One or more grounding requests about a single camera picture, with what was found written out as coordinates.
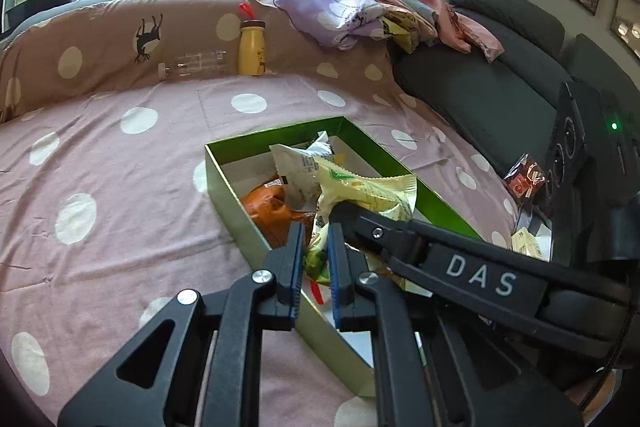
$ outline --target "yellow bottle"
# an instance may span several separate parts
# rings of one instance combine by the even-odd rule
[[[264,21],[244,21],[238,49],[238,74],[264,74]]]

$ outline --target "black speaker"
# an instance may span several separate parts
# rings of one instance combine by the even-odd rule
[[[638,140],[622,114],[611,92],[583,82],[562,84],[544,163],[555,263],[586,267],[640,259],[632,247],[640,229],[634,221],[640,209]]]

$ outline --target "white snack package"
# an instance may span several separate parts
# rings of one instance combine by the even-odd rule
[[[320,197],[320,184],[316,177],[318,164],[313,156],[334,161],[334,152],[326,131],[306,149],[295,149],[282,144],[270,145],[276,171],[284,187],[285,203],[291,210],[313,212]]]

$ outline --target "sofa headrest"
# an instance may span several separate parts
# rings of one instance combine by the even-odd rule
[[[586,35],[576,36],[566,70],[574,80],[610,90],[618,99],[626,123],[640,132],[640,89],[616,61]]]
[[[448,0],[449,4],[491,17],[558,60],[564,26],[527,0]]]

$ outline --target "cardboard box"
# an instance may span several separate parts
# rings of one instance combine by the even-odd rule
[[[276,173],[269,146],[276,143],[305,148],[327,131],[343,166],[362,176],[401,176],[411,171],[345,117],[326,118],[268,129],[209,143],[205,146],[207,189],[218,214],[252,269],[262,266],[271,249],[244,211],[239,198]],[[478,234],[424,183],[418,180],[415,217],[463,233]],[[317,306],[303,285],[296,328],[307,344],[354,394],[374,396],[369,333],[339,333],[330,306]]]

